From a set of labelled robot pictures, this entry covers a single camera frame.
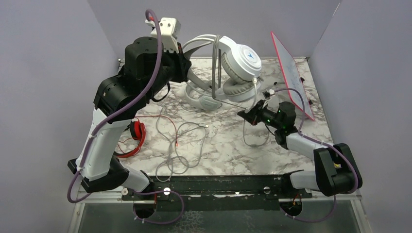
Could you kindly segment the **white gaming headset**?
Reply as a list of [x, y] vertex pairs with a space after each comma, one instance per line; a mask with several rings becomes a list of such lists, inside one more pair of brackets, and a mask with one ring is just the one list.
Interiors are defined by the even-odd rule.
[[199, 35], [186, 42], [182, 49], [199, 41], [212, 42], [214, 55], [219, 55], [221, 66], [229, 76], [222, 87], [218, 88], [216, 84], [210, 84], [211, 92], [215, 93], [215, 97], [231, 102], [257, 99], [262, 83], [260, 79], [262, 62], [257, 53], [247, 45], [238, 44], [227, 36], [215, 34]]

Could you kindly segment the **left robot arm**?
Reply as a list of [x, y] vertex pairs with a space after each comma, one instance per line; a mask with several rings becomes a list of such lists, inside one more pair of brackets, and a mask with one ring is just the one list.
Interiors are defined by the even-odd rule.
[[166, 48], [154, 37], [140, 37], [124, 50], [124, 65], [117, 75], [99, 85], [93, 109], [93, 121], [81, 155], [69, 161], [75, 175], [88, 193], [123, 186], [134, 190], [140, 199], [152, 195], [153, 187], [145, 172], [124, 166], [114, 151], [124, 129], [136, 113], [150, 102], [158, 102], [157, 93], [171, 82], [188, 81], [191, 62], [183, 47]]

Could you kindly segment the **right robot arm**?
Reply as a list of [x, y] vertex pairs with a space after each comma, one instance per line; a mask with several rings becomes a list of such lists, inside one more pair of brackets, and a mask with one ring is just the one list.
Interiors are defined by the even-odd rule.
[[351, 194], [363, 185], [363, 180], [350, 147], [345, 143], [328, 144], [302, 134], [295, 126], [295, 106], [281, 102], [274, 112], [260, 100], [249, 112], [239, 111], [238, 116], [251, 125], [264, 123], [275, 128], [272, 133], [278, 145], [308, 157], [314, 162], [313, 171], [299, 170], [285, 175], [280, 185], [281, 193], [291, 198], [300, 189], [319, 191], [325, 196]]

